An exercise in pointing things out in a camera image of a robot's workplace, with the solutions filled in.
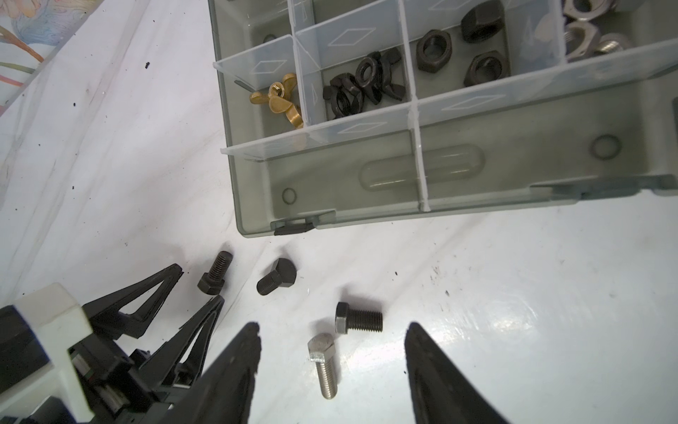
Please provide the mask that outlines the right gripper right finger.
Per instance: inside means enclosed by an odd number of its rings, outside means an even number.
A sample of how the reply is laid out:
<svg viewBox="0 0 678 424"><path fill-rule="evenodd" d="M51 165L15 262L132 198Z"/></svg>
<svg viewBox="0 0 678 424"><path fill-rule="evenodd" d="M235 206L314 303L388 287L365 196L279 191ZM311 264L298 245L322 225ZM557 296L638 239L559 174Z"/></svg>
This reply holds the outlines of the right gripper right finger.
<svg viewBox="0 0 678 424"><path fill-rule="evenodd" d="M505 423L419 323L404 339L407 373L418 423Z"/></svg>

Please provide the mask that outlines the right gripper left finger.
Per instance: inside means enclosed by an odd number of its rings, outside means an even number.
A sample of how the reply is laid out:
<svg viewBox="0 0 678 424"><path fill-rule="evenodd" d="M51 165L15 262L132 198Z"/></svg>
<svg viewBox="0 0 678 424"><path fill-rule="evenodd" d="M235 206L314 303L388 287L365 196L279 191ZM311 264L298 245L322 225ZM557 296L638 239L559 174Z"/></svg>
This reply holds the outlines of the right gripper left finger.
<svg viewBox="0 0 678 424"><path fill-rule="evenodd" d="M247 423L261 361L258 323L247 323L160 422Z"/></svg>

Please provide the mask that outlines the black bolt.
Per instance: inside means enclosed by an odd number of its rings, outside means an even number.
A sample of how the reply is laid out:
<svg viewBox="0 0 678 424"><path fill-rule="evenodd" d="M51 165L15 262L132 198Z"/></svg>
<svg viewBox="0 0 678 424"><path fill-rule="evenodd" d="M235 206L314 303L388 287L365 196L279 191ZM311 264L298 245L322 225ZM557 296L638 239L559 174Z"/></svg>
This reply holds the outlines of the black bolt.
<svg viewBox="0 0 678 424"><path fill-rule="evenodd" d="M383 332L383 314L351 308L347 302L338 302L335 309L335 332L347 334L349 330Z"/></svg>
<svg viewBox="0 0 678 424"><path fill-rule="evenodd" d="M208 272L205 272L197 287L206 295L219 295L225 285L225 275L231 266L233 255L227 251L221 251L214 259Z"/></svg>
<svg viewBox="0 0 678 424"><path fill-rule="evenodd" d="M297 268L290 259L279 258L270 272L257 283L257 292L261 296L267 296L278 288L289 288L296 283L297 273Z"/></svg>

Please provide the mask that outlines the silver bolt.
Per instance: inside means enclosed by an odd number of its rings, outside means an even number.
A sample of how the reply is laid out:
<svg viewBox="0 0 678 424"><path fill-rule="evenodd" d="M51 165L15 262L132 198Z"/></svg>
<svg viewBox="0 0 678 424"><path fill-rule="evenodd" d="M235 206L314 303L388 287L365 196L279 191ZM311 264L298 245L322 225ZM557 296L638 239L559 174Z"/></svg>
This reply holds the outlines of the silver bolt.
<svg viewBox="0 0 678 424"><path fill-rule="evenodd" d="M335 339L329 333L313 337L307 344L309 360L315 364L321 395L333 399L337 395L337 373L335 372Z"/></svg>

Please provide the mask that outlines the brass wing nut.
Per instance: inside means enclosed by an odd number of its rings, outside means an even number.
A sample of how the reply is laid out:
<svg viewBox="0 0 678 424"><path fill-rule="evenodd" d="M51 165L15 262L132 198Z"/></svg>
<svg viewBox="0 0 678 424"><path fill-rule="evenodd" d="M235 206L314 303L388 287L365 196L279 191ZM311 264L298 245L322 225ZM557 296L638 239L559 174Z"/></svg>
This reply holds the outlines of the brass wing nut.
<svg viewBox="0 0 678 424"><path fill-rule="evenodd" d="M269 86L268 92L257 91L251 93L251 104L268 104L274 114L283 114L295 129L304 127L304 121L299 106L293 102L292 95L298 86L296 74L285 74L281 81L276 81Z"/></svg>

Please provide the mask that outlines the black wing nut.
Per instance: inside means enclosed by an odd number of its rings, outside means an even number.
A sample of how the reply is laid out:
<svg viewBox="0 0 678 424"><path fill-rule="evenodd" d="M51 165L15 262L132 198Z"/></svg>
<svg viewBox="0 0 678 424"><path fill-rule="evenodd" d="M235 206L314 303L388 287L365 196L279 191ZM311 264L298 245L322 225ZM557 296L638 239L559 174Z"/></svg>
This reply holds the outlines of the black wing nut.
<svg viewBox="0 0 678 424"><path fill-rule="evenodd" d="M358 87L367 99L378 105L383 95L402 102L406 88L393 81L392 68L402 60L399 49L388 49L384 53L374 51L365 56L358 64L355 79Z"/></svg>
<svg viewBox="0 0 678 424"><path fill-rule="evenodd" d="M329 104L334 119L360 114L365 107L365 94L358 86L355 76L349 72L335 76L323 88L322 96Z"/></svg>

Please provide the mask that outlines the black wing screw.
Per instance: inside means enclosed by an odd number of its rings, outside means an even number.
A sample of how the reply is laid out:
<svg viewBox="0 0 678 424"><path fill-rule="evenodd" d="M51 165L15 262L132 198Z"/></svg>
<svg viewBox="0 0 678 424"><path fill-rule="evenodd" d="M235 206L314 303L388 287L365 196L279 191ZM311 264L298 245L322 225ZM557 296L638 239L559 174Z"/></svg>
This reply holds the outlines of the black wing screw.
<svg viewBox="0 0 678 424"><path fill-rule="evenodd" d="M505 9L500 0L485 1L473 7L461 20L462 39L481 43L497 35L505 27Z"/></svg>

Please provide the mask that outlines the silver nut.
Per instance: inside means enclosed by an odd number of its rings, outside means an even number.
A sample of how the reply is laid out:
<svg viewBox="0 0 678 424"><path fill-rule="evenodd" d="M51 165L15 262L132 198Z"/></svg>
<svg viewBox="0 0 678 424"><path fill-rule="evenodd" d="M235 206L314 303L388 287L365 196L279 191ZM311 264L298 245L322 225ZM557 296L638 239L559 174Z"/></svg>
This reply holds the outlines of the silver nut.
<svg viewBox="0 0 678 424"><path fill-rule="evenodd" d="M564 27L565 58L569 63L593 56L601 38L600 30L587 21L573 21Z"/></svg>
<svg viewBox="0 0 678 424"><path fill-rule="evenodd" d="M594 50L595 56L604 56L613 54L627 49L632 49L634 43L629 37L620 33L609 33L602 35L600 42Z"/></svg>
<svg viewBox="0 0 678 424"><path fill-rule="evenodd" d="M564 0L563 15L576 21L592 21L614 9L614 0Z"/></svg>

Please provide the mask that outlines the black hex nut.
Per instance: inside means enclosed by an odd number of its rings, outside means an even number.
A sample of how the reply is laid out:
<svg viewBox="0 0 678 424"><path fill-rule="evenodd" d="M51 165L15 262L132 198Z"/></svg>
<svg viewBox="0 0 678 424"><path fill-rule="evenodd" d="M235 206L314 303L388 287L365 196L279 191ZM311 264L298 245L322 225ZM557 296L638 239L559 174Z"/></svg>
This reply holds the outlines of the black hex nut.
<svg viewBox="0 0 678 424"><path fill-rule="evenodd" d="M450 61L452 52L450 33L437 29L428 31L417 43L418 70L428 73L439 72Z"/></svg>
<svg viewBox="0 0 678 424"><path fill-rule="evenodd" d="M508 76L510 76L508 59L499 51L489 51L473 58L464 76L464 86L468 88Z"/></svg>

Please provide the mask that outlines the grey plastic organizer box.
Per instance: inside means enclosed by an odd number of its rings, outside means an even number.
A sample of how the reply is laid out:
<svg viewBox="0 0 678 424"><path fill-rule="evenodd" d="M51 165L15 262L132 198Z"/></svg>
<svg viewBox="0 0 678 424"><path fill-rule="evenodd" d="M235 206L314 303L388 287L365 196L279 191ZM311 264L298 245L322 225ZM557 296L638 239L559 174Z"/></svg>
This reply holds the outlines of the grey plastic organizer box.
<svg viewBox="0 0 678 424"><path fill-rule="evenodd" d="M563 1L501 1L503 30L465 42L461 20L483 2L210 2L239 233L676 195L676 2L616 1L587 22L634 47L573 63ZM432 29L453 48L436 73L416 62ZM334 119L323 88L392 48L404 100L365 96L362 113ZM466 88L471 61L489 51L510 76ZM288 73L300 129L249 101Z"/></svg>

